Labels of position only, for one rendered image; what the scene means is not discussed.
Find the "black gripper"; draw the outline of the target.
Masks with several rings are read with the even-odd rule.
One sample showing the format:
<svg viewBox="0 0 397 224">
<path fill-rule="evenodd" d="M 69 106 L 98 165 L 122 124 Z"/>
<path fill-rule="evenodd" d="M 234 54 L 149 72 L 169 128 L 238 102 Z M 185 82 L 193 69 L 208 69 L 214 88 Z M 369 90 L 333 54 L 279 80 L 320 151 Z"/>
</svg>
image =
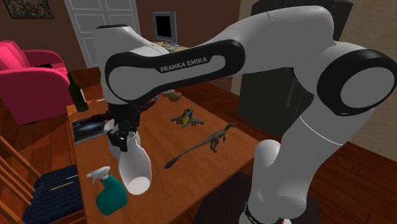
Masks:
<svg viewBox="0 0 397 224">
<path fill-rule="evenodd" d="M 136 133 L 140 122 L 140 113 L 133 104 L 108 104 L 108 109 L 115 121 L 115 127 L 107 132 L 108 139 L 113 146 L 122 152 L 128 152 L 127 138 L 129 132 Z"/>
</svg>

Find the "white vase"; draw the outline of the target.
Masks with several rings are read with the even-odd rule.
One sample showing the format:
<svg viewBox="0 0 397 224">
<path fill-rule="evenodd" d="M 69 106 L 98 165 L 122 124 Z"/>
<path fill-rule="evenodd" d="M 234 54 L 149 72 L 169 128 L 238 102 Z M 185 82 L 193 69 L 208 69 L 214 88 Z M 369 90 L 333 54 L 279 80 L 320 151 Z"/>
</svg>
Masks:
<svg viewBox="0 0 397 224">
<path fill-rule="evenodd" d="M 127 151 L 121 151 L 119 172 L 123 184 L 132 195 L 140 195 L 151 186 L 151 161 L 145 150 L 138 145 L 136 134 L 129 132 Z"/>
</svg>

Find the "dark brown figure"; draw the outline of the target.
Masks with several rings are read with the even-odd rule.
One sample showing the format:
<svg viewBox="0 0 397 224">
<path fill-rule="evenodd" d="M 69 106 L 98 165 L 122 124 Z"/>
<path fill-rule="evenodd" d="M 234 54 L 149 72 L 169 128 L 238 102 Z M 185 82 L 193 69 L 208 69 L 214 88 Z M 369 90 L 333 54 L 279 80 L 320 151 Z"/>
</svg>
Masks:
<svg viewBox="0 0 397 224">
<path fill-rule="evenodd" d="M 137 111 L 139 112 L 139 114 L 141 114 L 142 112 L 144 112 L 144 111 L 148 110 L 150 107 L 152 107 L 159 99 L 160 99 L 159 97 L 154 96 L 154 98 L 152 100 L 140 102 L 138 104 Z"/>
</svg>

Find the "teal spray bottle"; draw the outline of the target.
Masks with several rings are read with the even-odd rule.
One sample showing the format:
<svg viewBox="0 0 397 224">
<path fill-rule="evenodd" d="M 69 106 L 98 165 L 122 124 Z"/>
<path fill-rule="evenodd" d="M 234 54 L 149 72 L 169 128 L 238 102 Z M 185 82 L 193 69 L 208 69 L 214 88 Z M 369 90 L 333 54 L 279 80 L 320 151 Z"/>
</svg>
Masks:
<svg viewBox="0 0 397 224">
<path fill-rule="evenodd" d="M 128 196 L 124 185 L 115 177 L 108 174 L 110 166 L 101 167 L 86 175 L 92 178 L 92 183 L 99 179 L 104 189 L 96 197 L 95 203 L 99 211 L 106 216 L 127 205 Z"/>
</svg>

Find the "dark green wine bottle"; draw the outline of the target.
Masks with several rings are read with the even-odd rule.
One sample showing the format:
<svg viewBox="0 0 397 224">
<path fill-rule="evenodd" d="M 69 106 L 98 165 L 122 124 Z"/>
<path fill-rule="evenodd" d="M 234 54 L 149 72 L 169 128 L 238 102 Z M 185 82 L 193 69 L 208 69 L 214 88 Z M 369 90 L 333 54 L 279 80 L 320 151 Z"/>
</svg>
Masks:
<svg viewBox="0 0 397 224">
<path fill-rule="evenodd" d="M 73 80 L 73 77 L 70 73 L 67 73 L 67 78 L 69 80 L 68 91 L 74 102 L 76 110 L 78 112 L 88 110 L 87 100 L 85 99 L 85 95 L 81 87 Z"/>
</svg>

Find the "grey toy jet plane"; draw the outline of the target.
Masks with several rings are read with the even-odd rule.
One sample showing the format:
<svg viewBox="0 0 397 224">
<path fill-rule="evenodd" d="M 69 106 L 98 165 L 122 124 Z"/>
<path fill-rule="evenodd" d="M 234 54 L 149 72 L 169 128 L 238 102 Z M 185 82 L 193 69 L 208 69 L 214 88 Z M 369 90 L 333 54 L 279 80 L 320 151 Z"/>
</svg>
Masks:
<svg viewBox="0 0 397 224">
<path fill-rule="evenodd" d="M 196 126 L 196 124 L 201 124 L 201 125 L 204 124 L 202 120 L 199 120 L 198 118 L 194 117 L 192 107 L 184 110 L 181 116 L 172 118 L 171 121 L 176 122 L 177 124 L 181 124 L 182 129 L 187 127 L 189 124 L 191 126 Z"/>
</svg>

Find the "wooden table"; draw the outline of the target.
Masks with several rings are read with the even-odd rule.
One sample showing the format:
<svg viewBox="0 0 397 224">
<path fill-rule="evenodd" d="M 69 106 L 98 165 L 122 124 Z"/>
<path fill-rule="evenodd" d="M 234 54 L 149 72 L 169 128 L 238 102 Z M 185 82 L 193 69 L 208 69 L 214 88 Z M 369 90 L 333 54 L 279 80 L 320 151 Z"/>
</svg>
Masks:
<svg viewBox="0 0 397 224">
<path fill-rule="evenodd" d="M 129 195 L 127 205 L 109 216 L 95 205 L 101 183 L 86 177 L 103 166 L 110 166 L 110 173 L 118 176 L 118 162 L 108 150 L 106 136 L 73 145 L 87 224 L 169 224 L 236 172 L 252 166 L 259 134 L 237 116 L 237 95 L 209 83 L 183 87 L 181 92 L 178 102 L 160 99 L 141 115 L 138 131 L 151 160 L 151 186 L 142 195 Z M 171 121 L 191 107 L 203 125 L 182 129 Z M 219 139 L 216 153 L 207 143 L 164 168 L 230 122 L 236 126 L 227 130 L 225 142 Z"/>
</svg>

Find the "wooden chair with blue cushion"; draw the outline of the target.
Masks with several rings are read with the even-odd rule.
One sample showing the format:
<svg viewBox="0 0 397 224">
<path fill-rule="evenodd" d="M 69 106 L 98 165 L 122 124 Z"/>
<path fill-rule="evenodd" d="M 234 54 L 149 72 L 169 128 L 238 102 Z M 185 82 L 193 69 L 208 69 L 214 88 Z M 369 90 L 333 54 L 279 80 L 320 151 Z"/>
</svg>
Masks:
<svg viewBox="0 0 397 224">
<path fill-rule="evenodd" d="M 0 156 L 0 182 L 25 205 L 21 217 L 0 200 L 0 214 L 11 224 L 63 224 L 66 218 L 83 211 L 83 201 L 75 165 L 40 174 L 2 136 L 0 144 L 30 173 L 32 186 Z"/>
</svg>

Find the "grey toy dinosaur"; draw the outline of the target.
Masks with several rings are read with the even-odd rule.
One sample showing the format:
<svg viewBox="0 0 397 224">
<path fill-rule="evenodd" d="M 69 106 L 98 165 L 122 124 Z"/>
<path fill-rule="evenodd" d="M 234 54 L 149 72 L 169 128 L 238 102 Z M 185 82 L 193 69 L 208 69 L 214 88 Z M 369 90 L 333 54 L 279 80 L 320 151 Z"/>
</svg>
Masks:
<svg viewBox="0 0 397 224">
<path fill-rule="evenodd" d="M 216 147 L 219 144 L 219 139 L 222 138 L 223 142 L 225 142 L 226 141 L 225 135 L 226 135 L 227 130 L 229 128 L 235 127 L 235 126 L 236 126 L 236 123 L 233 123 L 233 122 L 228 123 L 228 125 L 224 129 L 221 129 L 219 131 L 216 131 L 216 132 L 212 133 L 208 138 L 206 138 L 202 142 L 196 144 L 195 146 L 192 146 L 191 148 L 189 148 L 186 151 L 182 152 L 180 155 L 178 155 L 175 158 L 173 158 L 172 160 L 168 161 L 164 168 L 168 169 L 168 168 L 172 167 L 178 161 L 178 159 L 180 157 L 182 157 L 184 154 L 192 151 L 195 148 L 203 146 L 203 145 L 205 145 L 207 143 L 210 143 L 210 150 L 213 151 L 214 153 L 216 153 L 217 152 Z"/>
</svg>

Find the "dark robot stand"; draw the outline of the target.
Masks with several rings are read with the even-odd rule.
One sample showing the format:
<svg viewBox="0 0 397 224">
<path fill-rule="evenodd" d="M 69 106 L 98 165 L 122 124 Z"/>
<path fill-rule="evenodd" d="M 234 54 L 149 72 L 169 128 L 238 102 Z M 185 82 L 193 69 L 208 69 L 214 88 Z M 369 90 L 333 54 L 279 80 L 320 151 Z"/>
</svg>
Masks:
<svg viewBox="0 0 397 224">
<path fill-rule="evenodd" d="M 250 191 L 251 176 L 237 172 L 203 199 L 193 224 L 239 224 Z M 308 196 L 305 212 L 291 223 L 321 224 L 317 199 Z"/>
</svg>

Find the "white door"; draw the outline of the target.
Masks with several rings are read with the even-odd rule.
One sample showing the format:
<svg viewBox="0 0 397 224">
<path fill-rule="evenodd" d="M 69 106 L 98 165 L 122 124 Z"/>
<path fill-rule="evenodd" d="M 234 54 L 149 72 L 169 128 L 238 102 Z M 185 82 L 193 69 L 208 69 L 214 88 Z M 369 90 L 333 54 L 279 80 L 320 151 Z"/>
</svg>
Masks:
<svg viewBox="0 0 397 224">
<path fill-rule="evenodd" d="M 96 67 L 94 30 L 127 24 L 140 33 L 136 0 L 64 0 L 85 64 Z"/>
</svg>

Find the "grey monitor on desk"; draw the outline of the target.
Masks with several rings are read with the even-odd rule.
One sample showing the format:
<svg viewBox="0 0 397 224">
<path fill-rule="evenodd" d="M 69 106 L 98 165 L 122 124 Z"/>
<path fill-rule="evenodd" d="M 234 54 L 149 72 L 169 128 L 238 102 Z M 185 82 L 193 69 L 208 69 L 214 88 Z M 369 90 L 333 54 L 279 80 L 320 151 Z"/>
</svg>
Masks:
<svg viewBox="0 0 397 224">
<path fill-rule="evenodd" d="M 169 52 L 185 50 L 186 47 L 178 45 L 178 32 L 175 11 L 157 11 L 151 13 L 154 37 L 158 45 Z"/>
</svg>

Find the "dark cabinet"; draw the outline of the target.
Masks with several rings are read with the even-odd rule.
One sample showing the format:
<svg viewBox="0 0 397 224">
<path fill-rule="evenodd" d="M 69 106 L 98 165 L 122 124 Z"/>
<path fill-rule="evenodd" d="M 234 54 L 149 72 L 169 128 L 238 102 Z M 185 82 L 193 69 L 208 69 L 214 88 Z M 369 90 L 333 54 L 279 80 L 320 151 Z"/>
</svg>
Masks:
<svg viewBox="0 0 397 224">
<path fill-rule="evenodd" d="M 333 39 L 338 41 L 353 7 L 348 0 L 258 0 L 252 5 L 251 14 L 309 5 L 322 6 L 332 14 Z M 281 137 L 313 98 L 299 84 L 291 68 L 244 74 L 237 114 L 262 131 Z"/>
</svg>

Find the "wall picture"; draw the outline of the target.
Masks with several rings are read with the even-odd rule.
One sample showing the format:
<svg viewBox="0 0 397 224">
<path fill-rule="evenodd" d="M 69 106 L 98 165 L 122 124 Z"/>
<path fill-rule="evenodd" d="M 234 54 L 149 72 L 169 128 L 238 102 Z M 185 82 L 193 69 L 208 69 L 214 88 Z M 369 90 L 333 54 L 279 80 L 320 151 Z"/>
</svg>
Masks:
<svg viewBox="0 0 397 224">
<path fill-rule="evenodd" d="M 53 18 L 47 0 L 3 0 L 12 19 Z"/>
</svg>

